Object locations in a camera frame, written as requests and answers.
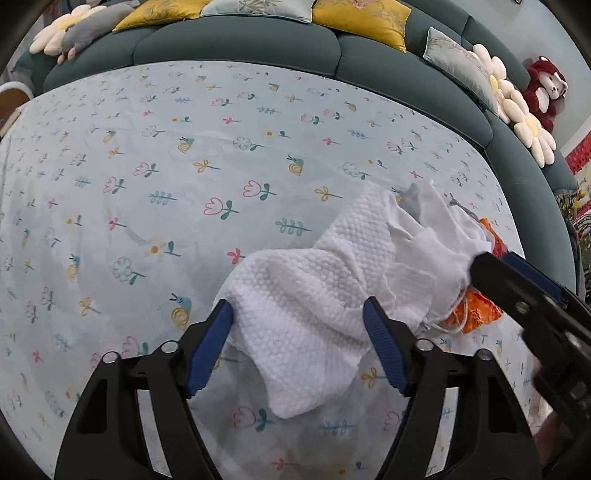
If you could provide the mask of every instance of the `blue gripper pad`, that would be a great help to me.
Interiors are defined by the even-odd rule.
[[[380,312],[370,301],[366,301],[363,305],[363,323],[378,354],[388,382],[394,388],[403,392],[407,387],[408,379],[402,352],[396,340],[384,325]]]
[[[191,356],[189,375],[187,383],[185,383],[185,390],[191,397],[207,385],[217,358],[228,338],[233,321],[232,306],[226,302]]]
[[[560,286],[553,280],[549,279],[541,271],[537,270],[533,265],[528,263],[525,259],[513,252],[503,255],[503,262],[509,265],[513,270],[518,271],[525,278],[539,286],[546,294],[554,300],[558,305],[563,303],[562,291]]]

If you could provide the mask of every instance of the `light blue pillow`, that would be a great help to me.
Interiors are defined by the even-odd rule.
[[[495,95],[482,62],[459,43],[433,27],[429,28],[423,58],[446,73],[495,115],[499,114]]]

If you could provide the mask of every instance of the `gray plush toy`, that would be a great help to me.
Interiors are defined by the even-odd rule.
[[[68,60],[73,59],[97,38],[107,35],[138,5],[138,0],[112,5],[72,25],[61,41],[62,54],[57,59],[57,64],[64,63],[66,57]]]

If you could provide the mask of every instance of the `bed sheet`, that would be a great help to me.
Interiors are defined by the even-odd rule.
[[[287,69],[181,61],[85,78],[28,103],[0,158],[0,408],[49,475],[105,352],[142,355],[179,338],[241,259],[312,246],[366,181],[403,192],[433,179],[522,254],[502,190],[465,140],[391,100]],[[469,335],[425,335],[448,351],[490,349],[527,412],[534,364],[520,334],[504,317]],[[370,352],[342,398],[280,420],[230,346],[190,402],[235,480],[372,479],[405,405]],[[426,473],[443,467],[453,410],[449,395]],[[165,472],[148,420],[145,434]]]

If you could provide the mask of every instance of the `yellow pillow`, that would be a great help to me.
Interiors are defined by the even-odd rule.
[[[199,18],[201,10],[211,0],[148,0],[125,17],[114,32],[128,28],[147,27]]]
[[[404,27],[411,11],[395,0],[318,0],[312,9],[312,21],[406,53]]]

